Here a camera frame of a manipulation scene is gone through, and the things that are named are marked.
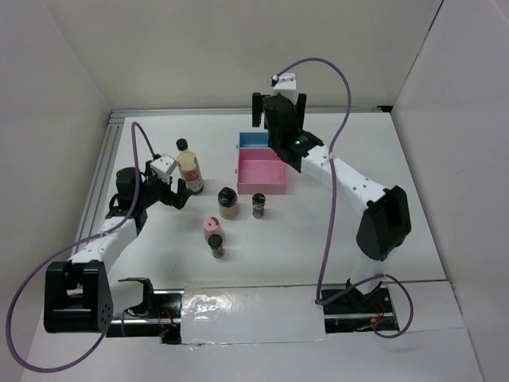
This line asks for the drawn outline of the black cap sauce bottle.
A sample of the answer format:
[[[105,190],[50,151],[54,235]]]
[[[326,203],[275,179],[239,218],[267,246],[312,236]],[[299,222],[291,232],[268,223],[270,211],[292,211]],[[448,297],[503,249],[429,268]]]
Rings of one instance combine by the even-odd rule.
[[[176,141],[178,149],[177,165],[186,187],[192,194],[199,194],[204,189],[204,182],[200,172],[197,156],[189,150],[188,142],[184,138]]]

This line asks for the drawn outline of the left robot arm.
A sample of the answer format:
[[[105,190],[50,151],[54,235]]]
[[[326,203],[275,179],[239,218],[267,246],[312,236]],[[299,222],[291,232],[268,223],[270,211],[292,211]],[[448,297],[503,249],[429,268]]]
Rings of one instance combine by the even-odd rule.
[[[65,262],[51,263],[45,272],[44,328],[49,333],[104,333],[127,310],[140,318],[157,308],[147,277],[127,277],[112,286],[108,273],[124,250],[141,233],[147,210],[156,203],[182,209],[191,193],[180,179],[171,190],[177,162],[167,154],[116,174],[116,193],[99,236]]]

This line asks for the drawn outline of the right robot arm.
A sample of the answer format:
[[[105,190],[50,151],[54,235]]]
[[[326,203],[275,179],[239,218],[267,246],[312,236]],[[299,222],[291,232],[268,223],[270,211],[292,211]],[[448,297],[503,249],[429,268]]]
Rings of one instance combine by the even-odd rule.
[[[342,198],[359,214],[356,233],[360,259],[347,281],[347,302],[364,312],[375,301],[382,282],[383,263],[410,234],[407,195],[399,186],[387,188],[373,182],[330,153],[314,134],[303,128],[306,96],[295,102],[281,94],[253,93],[253,127],[268,132],[268,146],[284,163],[329,187],[332,198]]]

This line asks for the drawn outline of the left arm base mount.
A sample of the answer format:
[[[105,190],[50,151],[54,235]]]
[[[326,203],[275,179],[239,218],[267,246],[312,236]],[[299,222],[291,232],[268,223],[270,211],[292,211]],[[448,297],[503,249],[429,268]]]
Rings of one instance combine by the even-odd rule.
[[[115,313],[110,338],[157,337],[161,343],[181,343],[183,290],[156,290],[148,278],[120,279],[112,287]]]

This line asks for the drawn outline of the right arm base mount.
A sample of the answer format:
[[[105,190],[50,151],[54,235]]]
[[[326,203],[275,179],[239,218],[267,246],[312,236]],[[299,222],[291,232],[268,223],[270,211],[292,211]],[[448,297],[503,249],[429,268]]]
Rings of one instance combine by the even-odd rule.
[[[323,307],[324,330],[326,333],[372,332],[375,322],[378,331],[399,331],[390,291],[381,286],[366,301],[360,302],[355,291]]]

